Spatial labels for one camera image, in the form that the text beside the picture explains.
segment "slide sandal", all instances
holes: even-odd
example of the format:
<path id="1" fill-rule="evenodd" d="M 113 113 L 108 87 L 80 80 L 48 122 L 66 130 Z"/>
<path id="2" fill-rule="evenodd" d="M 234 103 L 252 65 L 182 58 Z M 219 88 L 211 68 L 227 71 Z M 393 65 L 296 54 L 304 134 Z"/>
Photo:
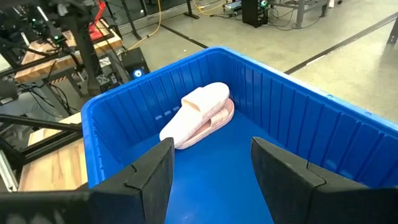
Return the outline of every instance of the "slide sandal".
<path id="1" fill-rule="evenodd" d="M 171 137 L 178 148 L 222 109 L 228 97 L 229 88 L 221 82 L 193 90 L 181 99 L 181 108 L 161 130 L 160 140 Z"/>
<path id="2" fill-rule="evenodd" d="M 217 112 L 210 120 L 208 120 L 202 127 L 200 127 L 190 139 L 182 143 L 177 149 L 186 149 L 198 141 L 202 140 L 203 138 L 207 137 L 209 134 L 217 131 L 218 129 L 222 128 L 228 122 L 231 121 L 232 117 L 234 116 L 234 103 L 231 99 L 227 99 L 224 107 Z"/>

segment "wooden table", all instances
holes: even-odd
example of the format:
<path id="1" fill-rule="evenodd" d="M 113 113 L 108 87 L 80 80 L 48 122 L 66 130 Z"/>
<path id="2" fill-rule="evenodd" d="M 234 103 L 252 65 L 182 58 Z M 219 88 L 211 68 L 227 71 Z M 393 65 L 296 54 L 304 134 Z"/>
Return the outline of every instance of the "wooden table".
<path id="1" fill-rule="evenodd" d="M 77 113 L 60 122 L 78 124 L 81 115 Z M 58 132 L 59 130 L 40 129 L 30 134 L 29 145 Z M 25 165 L 18 191 L 75 190 L 86 182 L 85 149 L 83 139 L 79 139 Z"/>
<path id="2" fill-rule="evenodd" d="M 101 29 L 101 32 L 104 35 L 109 34 L 107 30 L 108 25 L 107 23 L 105 23 L 105 21 L 98 22 L 97 27 L 98 29 Z M 109 55 L 109 57 L 111 57 L 109 60 L 111 61 L 111 67 L 113 71 L 118 73 L 122 77 L 126 75 L 126 72 L 124 71 L 124 68 L 120 63 L 116 63 L 118 62 L 118 56 L 114 53 L 114 50 L 120 49 L 123 45 L 123 42 L 122 39 L 115 33 L 115 31 L 111 30 L 111 32 L 113 33 L 113 37 L 108 40 L 104 40 L 102 42 L 94 44 L 94 49 L 98 57 Z M 68 46 L 75 47 L 76 42 L 72 33 L 70 31 L 66 31 L 63 34 L 67 38 Z M 37 41 L 32 42 L 29 48 L 39 52 L 47 52 L 48 50 L 53 50 L 53 47 L 50 44 L 40 44 Z M 76 51 L 75 55 L 79 62 L 82 63 L 79 51 Z M 27 51 L 22 61 L 22 64 L 33 62 L 43 57 L 44 56 L 42 55 Z M 54 68 L 52 71 L 52 76 L 76 66 L 75 62 L 72 59 L 72 56 L 68 55 L 19 71 L 16 73 L 15 79 L 21 83 L 36 82 L 38 86 L 42 86 L 41 90 L 43 94 L 51 101 L 51 103 L 54 105 L 60 115 L 66 118 L 67 116 L 69 116 L 67 110 L 63 107 L 61 99 L 53 92 L 46 79 L 53 65 Z M 77 91 L 79 91 L 79 88 L 74 81 L 71 81 L 71 84 Z"/>

